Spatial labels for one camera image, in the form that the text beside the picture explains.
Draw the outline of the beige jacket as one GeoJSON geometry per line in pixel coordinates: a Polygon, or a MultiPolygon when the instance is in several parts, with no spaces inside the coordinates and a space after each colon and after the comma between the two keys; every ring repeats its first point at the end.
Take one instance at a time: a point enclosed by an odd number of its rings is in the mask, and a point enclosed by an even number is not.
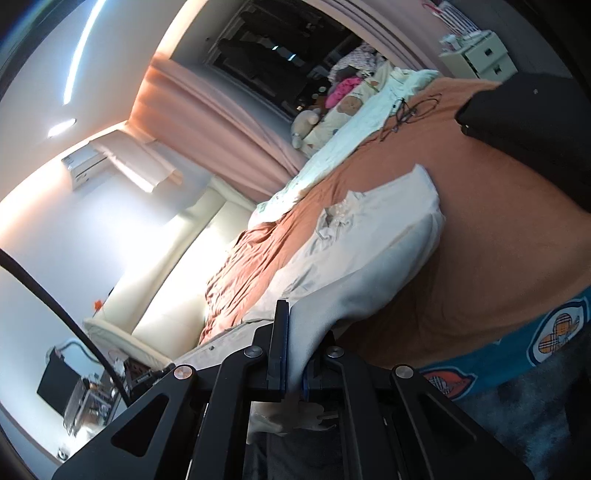
{"type": "Polygon", "coordinates": [[[311,237],[276,271],[238,326],[213,342],[211,360],[217,361],[270,323],[277,301],[290,306],[287,399],[252,404],[249,440],[259,433],[324,430],[325,409],[296,397],[308,360],[339,323],[366,319],[390,303],[435,252],[444,225],[439,194],[421,165],[368,192],[349,191],[322,211],[311,237]]]}

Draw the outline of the pink clothing pile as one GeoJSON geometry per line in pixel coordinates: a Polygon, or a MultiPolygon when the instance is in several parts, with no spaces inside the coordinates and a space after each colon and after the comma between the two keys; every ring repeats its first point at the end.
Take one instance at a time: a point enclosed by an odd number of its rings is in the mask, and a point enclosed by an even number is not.
{"type": "Polygon", "coordinates": [[[325,100],[325,107],[332,109],[335,107],[335,105],[338,105],[339,102],[349,94],[349,92],[352,92],[353,89],[355,89],[356,86],[362,82],[363,79],[358,76],[349,77],[339,82],[338,85],[335,85],[335,87],[332,88],[327,100],[325,100]]]}

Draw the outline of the white bedside cabinet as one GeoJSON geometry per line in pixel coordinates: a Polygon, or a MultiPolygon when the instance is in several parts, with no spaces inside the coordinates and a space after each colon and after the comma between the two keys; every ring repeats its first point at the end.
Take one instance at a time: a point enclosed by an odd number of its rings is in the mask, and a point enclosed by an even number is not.
{"type": "Polygon", "coordinates": [[[476,32],[455,41],[459,49],[443,51],[439,58],[456,78],[504,82],[518,71],[504,43],[493,31],[476,32]]]}

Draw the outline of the brown bed cover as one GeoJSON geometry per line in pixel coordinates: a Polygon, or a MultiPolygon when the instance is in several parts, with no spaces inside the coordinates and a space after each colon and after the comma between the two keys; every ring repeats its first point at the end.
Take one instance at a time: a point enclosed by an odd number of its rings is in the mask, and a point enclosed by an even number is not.
{"type": "Polygon", "coordinates": [[[465,136],[455,114],[488,81],[440,78],[414,97],[437,105],[414,123],[389,121],[279,220],[245,230],[207,284],[202,341],[237,325],[276,271],[311,237],[318,216],[424,166],[446,218],[437,251],[342,346],[370,364],[425,367],[477,350],[571,300],[590,284],[590,216],[508,155],[465,136]]]}

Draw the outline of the cream padded headboard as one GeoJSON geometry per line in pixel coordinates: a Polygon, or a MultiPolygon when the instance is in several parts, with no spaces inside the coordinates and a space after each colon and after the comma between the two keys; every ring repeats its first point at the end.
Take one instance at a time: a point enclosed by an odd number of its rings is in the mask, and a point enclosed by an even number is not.
{"type": "Polygon", "coordinates": [[[197,347],[207,318],[207,282],[255,207],[211,178],[192,206],[140,248],[101,308],[83,321],[88,337],[156,370],[197,347]]]}

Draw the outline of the light blue blanket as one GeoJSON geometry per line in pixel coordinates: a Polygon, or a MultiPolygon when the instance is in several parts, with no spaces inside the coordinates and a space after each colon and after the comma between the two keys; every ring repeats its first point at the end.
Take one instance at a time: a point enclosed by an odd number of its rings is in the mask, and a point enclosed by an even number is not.
{"type": "Polygon", "coordinates": [[[439,77],[436,70],[395,69],[387,77],[383,89],[363,104],[353,114],[353,119],[332,136],[325,146],[311,156],[301,172],[290,180],[269,201],[256,206],[247,227],[252,229],[263,223],[279,220],[294,208],[312,187],[320,183],[342,164],[370,135],[381,130],[389,117],[400,109],[404,102],[424,90],[439,77]]]}

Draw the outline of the bear print cushion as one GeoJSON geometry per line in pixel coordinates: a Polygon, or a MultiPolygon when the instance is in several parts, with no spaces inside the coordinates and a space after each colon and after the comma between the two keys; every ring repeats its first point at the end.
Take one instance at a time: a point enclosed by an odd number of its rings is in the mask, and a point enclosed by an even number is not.
{"type": "Polygon", "coordinates": [[[311,132],[303,139],[301,153],[307,158],[318,152],[335,136],[335,133],[346,125],[358,113],[363,105],[384,88],[390,74],[384,78],[377,76],[363,80],[358,86],[350,90],[324,117],[311,128],[311,132]]]}

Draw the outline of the blue patterned bed sheet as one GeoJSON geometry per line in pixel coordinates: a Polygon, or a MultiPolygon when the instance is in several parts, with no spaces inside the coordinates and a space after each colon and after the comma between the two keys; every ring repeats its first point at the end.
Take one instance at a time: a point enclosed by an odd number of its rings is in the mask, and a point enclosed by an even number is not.
{"type": "Polygon", "coordinates": [[[590,290],[474,352],[421,374],[453,401],[481,393],[541,365],[590,324],[590,290]]]}

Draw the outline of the black bedside furniture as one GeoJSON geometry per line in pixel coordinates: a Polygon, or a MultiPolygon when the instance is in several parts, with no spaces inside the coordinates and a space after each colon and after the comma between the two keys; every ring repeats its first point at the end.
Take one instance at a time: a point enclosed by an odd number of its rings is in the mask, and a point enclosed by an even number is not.
{"type": "Polygon", "coordinates": [[[77,386],[89,387],[89,380],[76,373],[52,349],[49,360],[37,387],[37,394],[60,416],[64,416],[68,403],[77,386]]]}

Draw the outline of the beige plush toy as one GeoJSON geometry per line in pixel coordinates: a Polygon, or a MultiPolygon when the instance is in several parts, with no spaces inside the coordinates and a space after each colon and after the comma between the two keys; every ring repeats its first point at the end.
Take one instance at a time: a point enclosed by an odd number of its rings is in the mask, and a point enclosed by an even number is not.
{"type": "Polygon", "coordinates": [[[304,110],[298,113],[290,127],[291,145],[294,149],[300,149],[304,138],[310,134],[315,125],[321,120],[320,109],[304,110]]]}

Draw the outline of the pink left curtain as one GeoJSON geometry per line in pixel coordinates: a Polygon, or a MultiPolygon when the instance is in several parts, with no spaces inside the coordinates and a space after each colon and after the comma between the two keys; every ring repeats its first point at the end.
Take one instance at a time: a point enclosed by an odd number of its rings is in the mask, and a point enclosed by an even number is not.
{"type": "Polygon", "coordinates": [[[150,61],[128,125],[256,202],[280,191],[307,161],[214,84],[161,54],[150,61]]]}

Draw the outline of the white air conditioner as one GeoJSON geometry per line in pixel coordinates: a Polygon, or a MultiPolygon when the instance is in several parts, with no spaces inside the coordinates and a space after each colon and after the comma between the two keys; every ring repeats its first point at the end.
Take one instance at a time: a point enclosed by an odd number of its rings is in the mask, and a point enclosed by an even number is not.
{"type": "Polygon", "coordinates": [[[86,145],[61,160],[69,175],[70,186],[76,190],[111,165],[107,156],[86,145]]]}

